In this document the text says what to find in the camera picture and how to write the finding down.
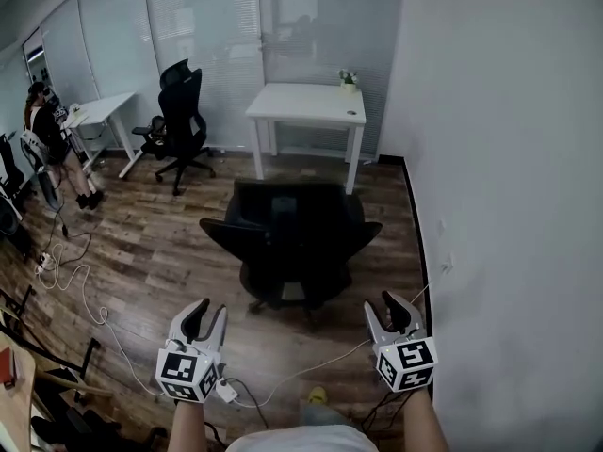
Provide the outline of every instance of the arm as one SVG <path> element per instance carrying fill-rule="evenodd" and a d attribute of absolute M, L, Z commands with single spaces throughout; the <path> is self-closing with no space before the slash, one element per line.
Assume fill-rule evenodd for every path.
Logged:
<path fill-rule="evenodd" d="M 404 406 L 404 446 L 406 452 L 448 452 L 427 388 L 414 392 Z"/>
<path fill-rule="evenodd" d="M 178 402 L 168 452 L 207 452 L 204 406 Z"/>

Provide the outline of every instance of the red object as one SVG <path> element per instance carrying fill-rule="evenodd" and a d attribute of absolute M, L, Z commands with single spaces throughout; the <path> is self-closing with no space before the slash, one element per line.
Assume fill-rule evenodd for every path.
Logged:
<path fill-rule="evenodd" d="M 15 358 L 10 347 L 0 351 L 0 383 L 5 387 L 14 385 L 15 382 Z"/>

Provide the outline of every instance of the white shirt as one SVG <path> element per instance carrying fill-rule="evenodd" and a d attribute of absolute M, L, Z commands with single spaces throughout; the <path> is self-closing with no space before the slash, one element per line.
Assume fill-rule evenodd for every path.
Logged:
<path fill-rule="evenodd" d="M 296 427 L 257 432 L 234 441 L 227 452 L 378 452 L 349 426 Z"/>

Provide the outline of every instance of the person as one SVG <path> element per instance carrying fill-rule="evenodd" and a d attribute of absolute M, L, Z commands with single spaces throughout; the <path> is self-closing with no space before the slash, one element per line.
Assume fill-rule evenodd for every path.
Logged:
<path fill-rule="evenodd" d="M 203 404 L 178 402 L 168 452 L 206 452 Z M 414 391 L 404 405 L 404 450 L 448 452 L 444 433 L 426 388 Z M 343 415 L 327 407 L 315 388 L 301 414 L 301 426 L 257 432 L 234 441 L 228 452 L 378 452 L 377 447 Z"/>
<path fill-rule="evenodd" d="M 80 209 L 86 206 L 95 209 L 103 198 L 101 191 L 91 192 L 88 178 L 72 146 L 61 137 L 60 127 L 55 122 L 53 108 L 46 104 L 44 84 L 34 82 L 25 101 L 25 131 L 33 132 L 46 146 L 47 163 L 51 168 L 54 185 L 59 186 L 67 178 Z"/>

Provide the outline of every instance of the potted plant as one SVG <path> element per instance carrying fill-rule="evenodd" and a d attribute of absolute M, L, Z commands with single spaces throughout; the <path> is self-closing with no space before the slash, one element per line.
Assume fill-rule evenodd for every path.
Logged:
<path fill-rule="evenodd" d="M 358 76 L 356 72 L 349 72 L 347 69 L 341 69 L 339 71 L 339 78 L 341 79 L 341 87 L 350 94 L 356 91 L 356 85 L 358 84 Z"/>

